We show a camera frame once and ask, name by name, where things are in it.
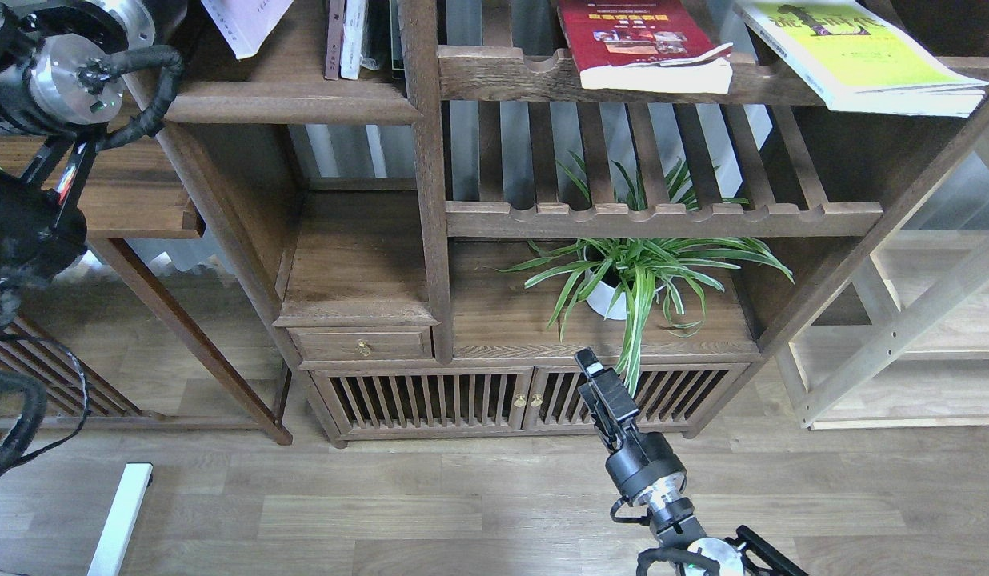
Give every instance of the wooden post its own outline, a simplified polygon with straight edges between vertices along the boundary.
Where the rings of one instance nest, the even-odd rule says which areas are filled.
[[[271,413],[256,391],[224,358],[217,346],[199,329],[197,323],[182,309],[163,284],[147,269],[132,248],[121,239],[90,239],[90,246],[121,275],[125,284],[181,339],[188,350],[210,374],[224,385],[224,390],[253,416],[262,430],[278,444],[292,444],[292,434]]]
[[[399,0],[398,16],[406,44],[406,91],[421,118],[413,125],[417,158],[418,203],[427,266],[427,295],[431,313],[440,324],[432,328],[434,356],[451,362],[448,227],[444,215],[444,150],[441,134],[441,95],[438,86],[437,14],[433,2]]]

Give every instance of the wooden table leg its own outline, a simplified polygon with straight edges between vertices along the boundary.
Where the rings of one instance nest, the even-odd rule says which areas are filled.
[[[217,378],[217,382],[224,385],[224,390],[242,404],[271,440],[282,445],[292,444],[292,434],[282,426],[280,418],[274,416],[274,412],[271,412],[245,378],[224,358],[224,354],[199,329],[195,320],[192,320],[174,296],[157,280],[154,273],[150,272],[146,263],[143,263],[128,243],[118,238],[90,238],[89,246],[120,274],[125,284],[154,316],[181,339],[199,363]]]

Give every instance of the wooden cabinet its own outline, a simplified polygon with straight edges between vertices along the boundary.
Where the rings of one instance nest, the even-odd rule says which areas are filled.
[[[223,40],[216,33],[205,34],[195,43],[190,75],[158,138],[235,264],[242,287],[287,364],[304,371],[299,376],[309,386],[310,401],[337,445],[348,438],[445,434],[447,429],[463,434],[520,434],[521,426],[530,433],[553,426],[586,429],[575,412],[575,399],[569,397],[572,383],[561,383],[568,377],[555,380],[557,394],[564,394],[555,402],[549,396],[555,396],[556,384],[548,382],[553,382],[553,373],[568,373],[563,367],[571,364],[579,347],[593,346],[604,360],[615,360],[620,328],[578,307],[564,342],[554,327],[543,329],[556,287],[523,291],[523,276],[495,272],[527,257],[524,239],[764,238],[794,271],[797,283],[750,266],[723,278],[726,291],[711,295],[710,317],[699,335],[678,339],[660,324],[646,331],[644,361],[652,372],[714,374],[689,384],[681,398],[659,395],[644,401],[651,406],[649,422],[653,413],[670,430],[696,434],[839,294],[858,263],[931,192],[989,123],[989,87],[969,119],[832,113],[773,54],[758,59],[733,55],[735,79],[729,94],[583,90],[564,46],[550,58],[535,59],[508,46],[440,45],[437,4],[400,3],[404,85],[382,74],[358,81],[323,80],[320,2],[296,0],[261,54],[246,61],[232,61]],[[943,22],[938,14],[959,10],[958,4],[868,4],[881,5],[889,18],[903,15],[914,36],[951,68],[989,80],[989,2],[969,4],[983,10],[981,18],[939,26],[931,26]],[[686,5],[714,35],[706,4],[695,0]],[[508,1],[483,3],[485,39],[512,37],[505,28],[508,10]],[[969,28],[959,30],[960,22]],[[144,80],[133,79],[133,87],[148,95],[151,84]],[[476,102],[477,127],[455,125],[446,114],[449,101]],[[527,102],[531,141],[517,152],[527,154],[527,165],[534,169],[530,187],[503,182],[499,103],[505,101]],[[559,193],[551,178],[556,159],[548,138],[554,129],[552,101],[575,103],[571,106],[582,143],[579,152],[589,167],[592,202]],[[607,132],[598,102],[625,106],[627,121],[615,126],[613,134],[625,134],[632,145],[640,178],[651,194],[648,210],[629,211],[612,198]],[[695,211],[663,197],[663,161],[648,119],[648,106],[658,102],[673,105],[699,191]],[[760,149],[746,105],[765,105],[773,126]],[[723,143],[735,155],[743,179],[739,194],[746,205],[721,202],[704,114],[718,114],[725,123]],[[290,136],[282,126],[297,123],[410,125],[413,186],[385,179],[315,182],[329,190],[309,192],[287,153]],[[479,130],[481,150],[477,174],[468,178],[476,178],[478,192],[454,197],[448,185],[447,135],[472,129]],[[349,358],[342,343],[334,353],[324,350],[332,338],[389,327],[406,332],[393,336],[393,347],[382,357],[360,358],[353,351]],[[312,334],[315,343],[310,344],[306,338]],[[357,347],[360,338],[353,339]],[[381,347],[376,350],[381,354]],[[494,376],[501,378],[490,380],[499,396],[484,397],[486,409],[461,412],[462,404],[454,407],[455,390],[462,402],[462,386],[483,386],[477,378],[484,382]],[[410,386],[417,378],[413,390],[420,394],[431,390],[422,384],[425,378],[444,382],[434,389],[437,394],[446,391],[444,400],[439,396],[435,401],[432,395],[431,401],[453,402],[453,408],[440,412],[450,424],[432,423],[418,412],[419,401],[414,416],[425,419],[425,426],[382,424],[400,424],[402,417],[409,422],[410,415],[399,416],[397,406],[404,409],[402,404],[370,396],[378,393],[370,393],[369,386],[380,382],[362,380],[367,392],[356,393],[355,378],[363,377],[410,379],[397,386]],[[657,381],[649,380],[646,394],[651,396]],[[531,382],[545,382],[538,386],[543,391],[532,390]],[[397,389],[396,384],[384,386]],[[370,404],[342,404],[338,390],[348,398],[359,394],[363,402],[376,398],[373,416]],[[482,398],[472,390],[476,409]],[[517,394],[527,396],[528,406],[532,394],[541,394],[538,411],[506,408],[506,402],[514,407]],[[484,424],[484,417],[491,423]]]
[[[649,366],[641,430],[686,431],[747,364]],[[313,372],[344,438],[593,434],[575,366]]]

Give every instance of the potted plant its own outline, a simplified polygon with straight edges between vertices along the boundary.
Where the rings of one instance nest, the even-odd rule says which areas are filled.
[[[583,160],[576,154],[572,154],[572,158],[581,169],[581,174],[586,176]],[[641,179],[631,178],[619,162],[613,164],[629,189],[621,194],[616,190],[616,198],[626,202],[633,210],[646,209],[647,198]],[[590,200],[590,189],[585,178],[561,163],[559,165]],[[695,210],[696,197],[689,183],[687,164],[682,159],[678,160],[666,175],[670,200]],[[730,201],[744,202],[742,199]],[[774,267],[792,282],[790,269],[772,254],[764,242],[754,238],[581,238],[568,246],[547,251],[532,241],[528,242],[538,256],[502,272],[531,270],[557,262],[556,266],[528,278],[523,285],[524,288],[531,288],[548,278],[567,276],[548,321],[551,328],[557,318],[561,318],[559,339],[564,335],[569,314],[576,303],[594,303],[599,306],[595,310],[607,318],[618,317],[618,313],[612,310],[613,306],[619,303],[625,306],[623,348],[619,351],[619,363],[615,369],[625,378],[631,396],[636,393],[637,376],[640,374],[640,344],[644,326],[656,302],[662,306],[664,318],[671,326],[670,332],[688,338],[695,335],[707,320],[704,288],[725,290],[717,278],[711,277],[710,270],[738,270],[740,265],[736,262],[753,262]],[[700,319],[676,323],[673,317],[683,316],[688,310],[680,291],[684,285],[699,300]],[[604,296],[595,296],[599,291],[611,295],[607,307],[603,307]]]

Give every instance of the cabinet door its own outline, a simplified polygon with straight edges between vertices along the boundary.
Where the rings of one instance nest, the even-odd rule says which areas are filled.
[[[344,438],[427,438],[519,430],[531,368],[313,372]]]
[[[687,430],[687,422],[709,406],[708,398],[721,394],[747,364],[663,364],[645,366],[634,401],[640,408],[641,430]],[[524,430],[594,433],[587,406],[578,388],[585,382],[572,366],[542,367],[534,372],[527,396]]]

